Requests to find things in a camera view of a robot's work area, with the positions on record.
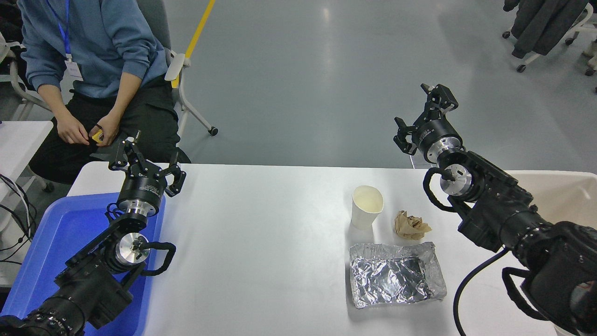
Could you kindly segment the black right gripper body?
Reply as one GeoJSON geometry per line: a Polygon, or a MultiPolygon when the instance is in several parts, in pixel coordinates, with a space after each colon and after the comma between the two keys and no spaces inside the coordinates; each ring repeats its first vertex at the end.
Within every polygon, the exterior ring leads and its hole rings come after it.
{"type": "Polygon", "coordinates": [[[446,151],[463,149],[460,134],[447,119],[422,124],[413,134],[413,142],[425,159],[437,159],[446,151]]]}

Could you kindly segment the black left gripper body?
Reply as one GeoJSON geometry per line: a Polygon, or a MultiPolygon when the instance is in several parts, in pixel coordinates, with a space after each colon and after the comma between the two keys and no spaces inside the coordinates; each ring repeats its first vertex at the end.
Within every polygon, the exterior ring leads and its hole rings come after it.
{"type": "Polygon", "coordinates": [[[155,176],[145,177],[143,175],[125,175],[122,189],[118,195],[118,208],[127,208],[126,202],[139,200],[159,208],[166,189],[166,179],[156,179],[155,176]]]}

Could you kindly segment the person's right hand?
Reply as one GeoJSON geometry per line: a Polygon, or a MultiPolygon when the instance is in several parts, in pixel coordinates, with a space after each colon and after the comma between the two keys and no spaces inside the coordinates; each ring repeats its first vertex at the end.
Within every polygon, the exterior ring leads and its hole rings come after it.
{"type": "Polygon", "coordinates": [[[57,132],[60,139],[68,144],[89,145],[87,130],[70,113],[56,117],[57,132]]]}

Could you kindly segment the person's left hand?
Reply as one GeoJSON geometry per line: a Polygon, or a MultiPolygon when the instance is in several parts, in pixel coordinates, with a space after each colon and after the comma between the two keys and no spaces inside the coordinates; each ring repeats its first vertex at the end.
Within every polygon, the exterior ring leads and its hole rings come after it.
{"type": "Polygon", "coordinates": [[[98,143],[99,147],[106,147],[113,143],[119,132],[120,119],[119,115],[111,111],[97,122],[94,132],[102,130],[103,133],[103,140],[98,143]]]}

